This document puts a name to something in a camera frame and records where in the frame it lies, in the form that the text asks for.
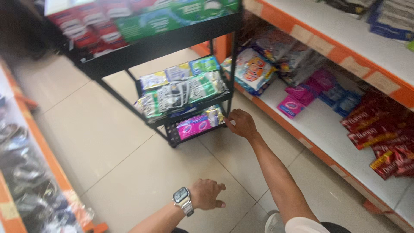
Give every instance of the store aisle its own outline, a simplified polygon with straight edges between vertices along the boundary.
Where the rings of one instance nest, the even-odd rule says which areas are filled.
[[[136,76],[197,58],[185,49],[131,69]],[[180,227],[191,233],[263,232],[277,207],[253,150],[221,128],[172,149],[116,99],[64,57],[25,63],[15,70],[23,91],[36,100],[34,115],[82,201],[110,232],[127,232],[198,178],[223,182],[225,209],[197,210]],[[124,72],[105,78],[129,102],[137,95]],[[368,213],[363,197],[265,113],[235,92],[233,107],[250,112],[259,132],[289,168],[321,221],[353,233],[399,232],[387,218]]]

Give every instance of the sleeve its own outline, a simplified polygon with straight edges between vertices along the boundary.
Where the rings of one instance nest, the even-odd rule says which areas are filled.
[[[304,217],[295,217],[287,221],[285,231],[286,233],[329,233],[320,223]]]

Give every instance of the silver digital watch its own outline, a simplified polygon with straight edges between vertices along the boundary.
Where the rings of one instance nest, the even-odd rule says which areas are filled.
[[[186,187],[180,188],[173,194],[173,202],[175,206],[179,206],[187,217],[194,213],[193,204],[191,204],[190,191]]]

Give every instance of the watch face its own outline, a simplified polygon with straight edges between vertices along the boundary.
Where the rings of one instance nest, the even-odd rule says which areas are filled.
[[[173,195],[173,199],[176,203],[180,203],[186,197],[188,197],[188,192],[185,187],[180,188],[180,190],[176,191]]]

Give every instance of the hand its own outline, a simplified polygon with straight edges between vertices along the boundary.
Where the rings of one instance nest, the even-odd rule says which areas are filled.
[[[231,120],[234,120],[236,125],[233,125],[230,122]],[[250,140],[258,134],[252,116],[241,109],[233,109],[233,111],[229,114],[229,118],[224,118],[224,122],[230,131],[246,138],[247,140]]]
[[[216,200],[217,195],[222,190],[226,190],[224,184],[217,184],[214,180],[198,179],[191,187],[188,188],[191,192],[191,203],[193,208],[209,210],[214,208],[224,208],[226,203],[224,201]]]

